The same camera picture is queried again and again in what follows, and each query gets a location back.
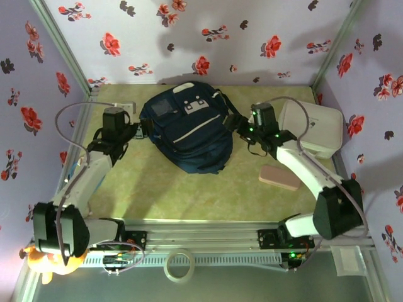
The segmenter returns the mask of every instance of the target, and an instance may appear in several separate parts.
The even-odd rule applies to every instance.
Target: white box
[[[319,159],[330,159],[343,143],[343,116],[340,111],[301,102],[308,112],[309,130],[301,139],[301,146]],[[278,126],[299,137],[305,130],[306,117],[302,108],[288,100],[280,113]]]

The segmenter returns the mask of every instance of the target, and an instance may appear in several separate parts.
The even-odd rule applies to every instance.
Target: navy backpack
[[[186,82],[148,100],[140,119],[152,120],[150,140],[179,168],[218,174],[232,153],[232,132],[223,125],[229,109],[239,113],[219,89]]]

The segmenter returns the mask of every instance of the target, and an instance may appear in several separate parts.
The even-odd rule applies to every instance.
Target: yellow plush toy
[[[28,266],[35,272],[42,273],[42,284],[48,284],[52,280],[53,273],[67,275],[74,272],[85,260],[88,250],[80,257],[69,257],[67,266],[64,266],[61,255],[39,252],[35,246],[24,249],[28,254]]]

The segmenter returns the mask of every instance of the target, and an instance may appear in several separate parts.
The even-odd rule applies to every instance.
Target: floral wallpaper
[[[322,105],[344,114],[341,156],[348,175],[362,186],[370,233],[395,301],[402,301],[403,293],[403,7],[399,4],[379,0],[363,5],[317,90]]]
[[[0,3],[0,301],[9,301],[33,236],[32,211],[55,194],[68,144],[54,116],[82,101],[57,47],[29,1]],[[71,136],[79,109],[60,117]]]
[[[312,84],[351,1],[45,0],[91,86]]]

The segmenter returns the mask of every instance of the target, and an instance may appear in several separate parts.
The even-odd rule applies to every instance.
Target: table surface
[[[136,119],[143,104],[171,86],[104,85],[98,102],[137,105]],[[241,114],[249,116],[253,103],[277,96],[291,96],[314,103],[308,86],[217,86],[228,95]],[[280,114],[284,101],[273,106]],[[102,127],[102,106],[93,106],[84,144]],[[259,152],[258,146],[251,147]],[[321,160],[333,169],[331,160]],[[289,191],[258,180],[262,165],[288,169],[267,157],[251,155],[245,141],[234,134],[234,150],[226,168],[218,175],[187,174],[172,164],[148,140],[132,140],[122,160],[106,175],[90,199],[94,217],[279,221],[296,213],[314,210],[315,198],[305,185]]]

